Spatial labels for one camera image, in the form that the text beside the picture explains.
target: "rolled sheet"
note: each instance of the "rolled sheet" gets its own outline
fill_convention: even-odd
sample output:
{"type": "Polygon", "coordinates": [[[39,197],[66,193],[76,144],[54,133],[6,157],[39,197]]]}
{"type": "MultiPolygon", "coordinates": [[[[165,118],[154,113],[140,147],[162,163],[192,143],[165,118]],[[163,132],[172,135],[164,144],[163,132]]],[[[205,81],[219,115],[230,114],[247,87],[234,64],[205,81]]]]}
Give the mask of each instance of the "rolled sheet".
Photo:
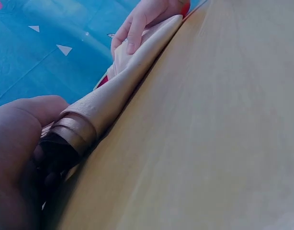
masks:
{"type": "Polygon", "coordinates": [[[142,44],[133,55],[126,53],[127,42],[116,49],[114,63],[107,71],[109,81],[65,109],[42,137],[40,144],[47,157],[43,168],[56,159],[60,161],[58,171],[78,162],[118,117],[181,22],[182,15],[175,15],[144,31],[142,44]]]}

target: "rolled paper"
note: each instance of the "rolled paper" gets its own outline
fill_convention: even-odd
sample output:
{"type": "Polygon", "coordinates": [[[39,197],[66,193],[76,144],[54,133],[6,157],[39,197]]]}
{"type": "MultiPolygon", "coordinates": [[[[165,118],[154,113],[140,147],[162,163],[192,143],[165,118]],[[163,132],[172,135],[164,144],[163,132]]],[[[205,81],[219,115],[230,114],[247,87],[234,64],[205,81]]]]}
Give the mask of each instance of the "rolled paper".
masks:
{"type": "Polygon", "coordinates": [[[121,113],[134,89],[178,30],[181,22],[182,15],[175,15],[145,30],[141,46],[133,55],[127,54],[127,41],[123,42],[115,50],[114,63],[107,71],[109,81],[60,114],[59,119],[41,139],[45,146],[43,150],[52,151],[57,148],[51,148],[50,145],[65,146],[67,143],[82,156],[121,113]]]}

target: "hand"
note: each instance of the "hand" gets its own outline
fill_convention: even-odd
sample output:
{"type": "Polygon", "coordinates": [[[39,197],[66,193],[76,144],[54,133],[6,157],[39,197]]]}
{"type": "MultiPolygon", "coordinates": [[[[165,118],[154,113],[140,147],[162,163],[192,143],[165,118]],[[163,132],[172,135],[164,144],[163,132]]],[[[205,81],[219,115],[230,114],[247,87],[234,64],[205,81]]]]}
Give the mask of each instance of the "hand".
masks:
{"type": "Polygon", "coordinates": [[[133,54],[141,45],[145,27],[164,21],[173,15],[185,15],[190,8],[190,0],[141,0],[116,32],[111,43],[114,57],[116,48],[128,38],[127,53],[133,54]]]}
{"type": "Polygon", "coordinates": [[[0,229],[37,229],[42,203],[35,164],[42,128],[67,103],[58,96],[20,99],[0,107],[0,229]]]}

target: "child's hand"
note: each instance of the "child's hand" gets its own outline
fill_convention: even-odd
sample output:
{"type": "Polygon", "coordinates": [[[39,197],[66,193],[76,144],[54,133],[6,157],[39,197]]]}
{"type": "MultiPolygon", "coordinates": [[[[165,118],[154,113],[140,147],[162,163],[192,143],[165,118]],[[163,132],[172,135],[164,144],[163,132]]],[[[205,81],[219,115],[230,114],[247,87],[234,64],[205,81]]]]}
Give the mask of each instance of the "child's hand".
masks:
{"type": "Polygon", "coordinates": [[[141,0],[126,18],[111,43],[111,53],[127,38],[127,53],[139,48],[146,26],[153,26],[169,17],[181,14],[183,7],[189,8],[190,0],[141,0]]]}

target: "red object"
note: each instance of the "red object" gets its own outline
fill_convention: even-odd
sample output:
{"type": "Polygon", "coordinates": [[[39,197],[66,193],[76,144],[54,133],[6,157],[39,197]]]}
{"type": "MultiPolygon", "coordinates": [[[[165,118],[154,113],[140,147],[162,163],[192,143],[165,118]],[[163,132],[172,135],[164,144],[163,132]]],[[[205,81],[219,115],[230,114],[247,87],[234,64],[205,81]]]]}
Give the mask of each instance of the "red object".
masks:
{"type": "Polygon", "coordinates": [[[182,14],[183,17],[185,17],[185,16],[187,15],[187,13],[188,13],[189,10],[190,10],[190,7],[191,7],[191,3],[190,3],[190,2],[188,2],[188,3],[186,3],[186,4],[184,5],[184,7],[183,7],[182,10],[181,10],[181,14],[182,14]]]}
{"type": "Polygon", "coordinates": [[[108,76],[105,76],[102,81],[99,83],[99,85],[97,86],[97,88],[99,88],[100,86],[102,86],[103,84],[105,84],[108,81],[108,76]]]}

